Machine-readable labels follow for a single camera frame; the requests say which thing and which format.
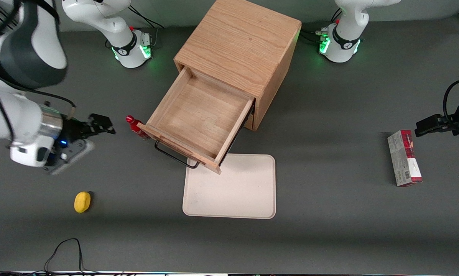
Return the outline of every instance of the cardboard box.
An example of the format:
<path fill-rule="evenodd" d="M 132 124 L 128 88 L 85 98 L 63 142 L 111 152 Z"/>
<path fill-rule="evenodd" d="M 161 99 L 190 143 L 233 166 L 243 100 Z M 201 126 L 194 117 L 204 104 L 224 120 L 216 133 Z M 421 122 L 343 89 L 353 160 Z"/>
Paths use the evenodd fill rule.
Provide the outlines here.
<path fill-rule="evenodd" d="M 388 138 L 388 145 L 391 161 L 393 161 L 396 185 L 408 187 L 421 183 L 422 175 L 413 153 L 412 131 L 400 130 L 396 132 Z"/>

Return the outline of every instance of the yellow sponge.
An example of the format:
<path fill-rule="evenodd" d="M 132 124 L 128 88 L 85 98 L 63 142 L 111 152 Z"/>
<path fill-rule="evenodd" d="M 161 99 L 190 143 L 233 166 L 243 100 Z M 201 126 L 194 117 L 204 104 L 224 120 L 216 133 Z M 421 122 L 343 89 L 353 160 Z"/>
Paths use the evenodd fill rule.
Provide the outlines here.
<path fill-rule="evenodd" d="M 77 194 L 74 200 L 74 209 L 78 213 L 82 213 L 89 208 L 89 204 L 91 203 L 91 195 L 89 192 L 80 192 Z"/>

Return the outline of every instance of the open drawer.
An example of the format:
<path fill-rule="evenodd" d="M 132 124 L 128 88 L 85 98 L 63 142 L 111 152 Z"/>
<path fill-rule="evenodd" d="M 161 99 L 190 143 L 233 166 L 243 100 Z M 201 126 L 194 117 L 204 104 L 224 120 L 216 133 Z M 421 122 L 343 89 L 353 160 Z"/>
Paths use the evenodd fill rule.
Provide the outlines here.
<path fill-rule="evenodd" d="M 253 102 L 238 89 L 185 66 L 147 124 L 138 127 L 156 140 L 155 147 L 164 154 L 171 156 L 158 143 L 220 174 L 219 166 Z"/>

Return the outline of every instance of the wooden box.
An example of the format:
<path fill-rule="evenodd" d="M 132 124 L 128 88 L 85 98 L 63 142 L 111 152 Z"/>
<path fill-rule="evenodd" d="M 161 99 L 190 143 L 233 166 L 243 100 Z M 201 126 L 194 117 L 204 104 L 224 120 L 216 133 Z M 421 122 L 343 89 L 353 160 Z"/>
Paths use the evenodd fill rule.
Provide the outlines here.
<path fill-rule="evenodd" d="M 180 72 L 147 124 L 155 140 L 220 173 L 240 126 L 256 131 L 282 84 L 301 22 L 217 0 L 174 61 Z"/>

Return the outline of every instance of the black metal handle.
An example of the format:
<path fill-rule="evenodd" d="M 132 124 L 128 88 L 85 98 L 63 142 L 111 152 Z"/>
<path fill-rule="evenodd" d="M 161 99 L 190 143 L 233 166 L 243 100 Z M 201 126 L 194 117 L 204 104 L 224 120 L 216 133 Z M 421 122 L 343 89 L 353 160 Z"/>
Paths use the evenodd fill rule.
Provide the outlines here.
<path fill-rule="evenodd" d="M 157 149 L 158 151 L 162 152 L 164 155 L 170 157 L 171 159 L 173 159 L 173 160 L 175 160 L 175 161 L 177 161 L 177 162 L 179 162 L 179 163 L 184 164 L 184 165 L 187 166 L 188 168 L 197 168 L 197 167 L 198 167 L 199 162 L 197 162 L 195 165 L 191 166 L 191 165 L 185 163 L 184 161 L 182 161 L 182 160 L 176 158 L 175 156 L 169 154 L 168 152 L 165 152 L 164 150 L 160 149 L 160 148 L 158 147 L 158 143 L 159 143 L 159 142 L 160 142 L 159 140 L 156 140 L 156 143 L 154 143 L 154 148 Z"/>

